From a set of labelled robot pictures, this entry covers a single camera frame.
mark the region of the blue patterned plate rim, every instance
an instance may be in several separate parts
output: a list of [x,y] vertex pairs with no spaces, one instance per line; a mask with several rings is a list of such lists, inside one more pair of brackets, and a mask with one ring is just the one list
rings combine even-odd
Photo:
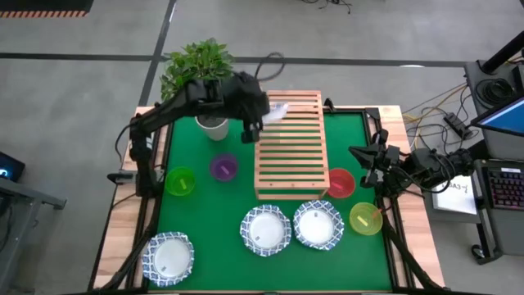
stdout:
[[[276,246],[271,248],[259,247],[250,235],[251,222],[262,213],[271,213],[282,222],[282,239]],[[280,208],[278,208],[278,206],[269,204],[257,206],[249,210],[249,212],[247,212],[246,216],[242,220],[240,224],[240,235],[242,237],[244,245],[246,245],[248,249],[252,250],[254,254],[262,257],[271,256],[277,254],[283,248],[289,245],[289,242],[291,241],[291,222],[287,217],[285,217],[285,215],[282,213]]]
[[[333,223],[333,235],[325,243],[312,243],[305,239],[300,231],[300,218],[310,210],[319,210],[326,213],[332,220]],[[305,202],[298,207],[293,216],[293,227],[295,229],[295,236],[305,246],[312,247],[318,250],[329,251],[333,249],[337,243],[341,240],[344,233],[344,221],[342,220],[341,213],[335,209],[335,207],[328,201],[315,200]]]
[[[189,262],[186,269],[174,277],[164,277],[155,267],[155,254],[160,246],[169,241],[181,241],[189,251]],[[160,233],[149,240],[145,252],[142,254],[143,275],[158,287],[169,287],[180,283],[186,279],[192,272],[193,262],[195,261],[195,250],[193,244],[189,241],[186,234],[180,232]]]

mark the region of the potted plant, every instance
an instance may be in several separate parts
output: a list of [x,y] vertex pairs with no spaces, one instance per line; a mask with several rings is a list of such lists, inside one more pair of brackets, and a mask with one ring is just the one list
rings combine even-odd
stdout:
[[[226,44],[215,39],[188,44],[183,52],[169,55],[165,73],[160,77],[162,101],[171,99],[191,79],[222,79],[233,74],[233,57]],[[228,120],[212,116],[198,116],[197,124],[213,140],[228,134]]]

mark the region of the wooden slatted crate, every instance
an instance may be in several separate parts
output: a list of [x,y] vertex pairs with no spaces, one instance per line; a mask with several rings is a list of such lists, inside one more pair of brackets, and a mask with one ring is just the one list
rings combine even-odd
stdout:
[[269,91],[287,114],[267,124],[255,145],[255,193],[260,200],[318,200],[329,189],[328,153],[319,91]]

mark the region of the green mat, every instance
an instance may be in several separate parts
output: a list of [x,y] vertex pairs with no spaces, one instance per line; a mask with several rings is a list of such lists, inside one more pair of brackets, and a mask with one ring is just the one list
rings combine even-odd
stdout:
[[[357,182],[364,175],[350,155],[350,145],[365,146],[360,114],[324,117],[329,167],[345,168]],[[341,241],[329,252],[306,247],[295,237],[288,247],[270,257],[247,249],[240,236],[240,223],[253,207],[271,203],[292,220],[302,201],[259,202],[254,190],[255,147],[242,144],[242,123],[230,121],[228,137],[209,140],[193,118],[177,121],[169,152],[168,170],[176,166],[192,169],[194,191],[186,197],[165,193],[158,232],[180,231],[195,248],[192,274],[168,290],[253,290],[253,291],[353,291],[391,290],[382,233],[359,235],[349,225],[350,209],[357,202],[373,202],[374,191],[357,187],[352,197],[334,199],[326,195],[346,224]],[[209,164],[222,153],[232,152],[239,163],[236,178],[229,183],[213,179]],[[150,284],[150,290],[159,290]]]

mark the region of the white flower pot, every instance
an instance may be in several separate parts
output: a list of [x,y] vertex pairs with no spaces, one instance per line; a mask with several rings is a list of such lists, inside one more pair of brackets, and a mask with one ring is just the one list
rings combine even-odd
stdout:
[[207,127],[202,125],[198,121],[198,116],[195,117],[195,121],[197,124],[204,130],[204,132],[207,134],[207,136],[215,141],[222,140],[228,136],[229,131],[229,122],[228,119],[225,119],[224,122],[220,123],[220,125],[215,127]]

